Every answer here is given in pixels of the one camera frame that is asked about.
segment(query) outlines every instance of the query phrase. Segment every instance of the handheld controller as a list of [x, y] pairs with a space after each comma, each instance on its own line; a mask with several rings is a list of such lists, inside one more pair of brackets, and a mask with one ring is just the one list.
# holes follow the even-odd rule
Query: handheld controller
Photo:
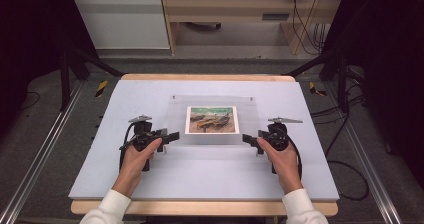
[[[141, 152], [143, 151], [152, 141], [156, 140], [157, 138], [162, 138], [162, 143], [158, 147], [158, 152], [163, 152], [163, 145], [169, 144], [172, 141], [176, 141], [180, 139], [180, 133], [174, 132], [168, 135], [168, 130], [166, 128], [151, 131], [152, 129], [152, 123], [147, 122], [147, 120], [152, 119], [148, 116], [139, 116], [137, 118], [131, 119], [129, 122], [131, 123], [130, 126], [127, 129], [127, 132], [125, 134], [124, 144], [119, 148], [121, 150], [121, 157], [119, 160], [119, 169], [122, 167], [122, 162], [124, 161], [125, 152], [127, 148], [130, 145], [133, 145], [134, 148]], [[131, 130], [131, 128], [134, 127], [134, 136], [127, 141], [128, 133]], [[147, 160], [146, 164], [143, 167], [143, 171], [149, 171], [150, 170], [150, 164], [149, 160]]]
[[[288, 147], [290, 141], [297, 154], [299, 177], [302, 177], [302, 161], [300, 154], [293, 140], [287, 135], [286, 125], [281, 123], [278, 118], [270, 119], [270, 121], [273, 121], [274, 123], [268, 125], [268, 132], [259, 130], [258, 137], [262, 137], [277, 151], [284, 151]], [[257, 137], [243, 134], [242, 139], [243, 142], [249, 143], [252, 147], [256, 147], [258, 149], [258, 154], [264, 154], [264, 150], [261, 146], [259, 146]], [[272, 165], [272, 173], [276, 174], [274, 165]]]

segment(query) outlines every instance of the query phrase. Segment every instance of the white tabletop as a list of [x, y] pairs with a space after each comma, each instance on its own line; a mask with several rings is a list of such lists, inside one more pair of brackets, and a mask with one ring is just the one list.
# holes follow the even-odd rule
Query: white tabletop
[[[174, 95], [253, 97], [258, 127], [268, 118], [285, 117], [303, 162], [302, 183], [313, 201], [339, 199], [303, 93], [296, 82], [121, 80], [118, 82], [87, 159], [72, 187], [72, 199], [101, 199], [112, 187], [128, 120], [151, 116], [153, 130], [170, 125], [169, 104]], [[240, 133], [254, 136], [257, 133]], [[171, 142], [156, 153], [151, 170], [143, 173], [133, 194], [139, 200], [281, 200], [284, 195], [267, 157], [243, 143], [193, 145]]]

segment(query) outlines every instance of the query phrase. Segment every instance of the wooden table edge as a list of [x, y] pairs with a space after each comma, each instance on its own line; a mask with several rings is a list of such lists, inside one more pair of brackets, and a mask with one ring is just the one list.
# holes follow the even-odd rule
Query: wooden table edge
[[[74, 214], [86, 214], [97, 208], [100, 200], [75, 199], [71, 205]], [[336, 201], [312, 202], [325, 216], [338, 212]], [[133, 201], [126, 214], [147, 216], [285, 216], [282, 201]]]
[[273, 81], [295, 82], [292, 76], [215, 74], [125, 74], [121, 80]]

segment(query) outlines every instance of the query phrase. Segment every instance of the hand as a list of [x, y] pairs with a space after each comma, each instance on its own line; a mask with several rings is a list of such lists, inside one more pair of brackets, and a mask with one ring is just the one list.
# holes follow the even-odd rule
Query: hand
[[297, 168], [297, 154], [291, 142], [284, 151], [277, 151], [263, 138], [258, 138], [257, 141], [274, 165], [284, 193], [303, 188]]
[[112, 189], [131, 198], [132, 193], [140, 182], [141, 172], [146, 161], [153, 159], [153, 154], [161, 143], [162, 138], [158, 138], [141, 152], [138, 152], [133, 145], [130, 145], [125, 152], [121, 170]]

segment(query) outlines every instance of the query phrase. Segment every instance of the photograph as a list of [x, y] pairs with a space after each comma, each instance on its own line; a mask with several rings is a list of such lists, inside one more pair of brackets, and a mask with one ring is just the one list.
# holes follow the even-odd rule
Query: photograph
[[235, 106], [187, 107], [186, 134], [238, 134]]

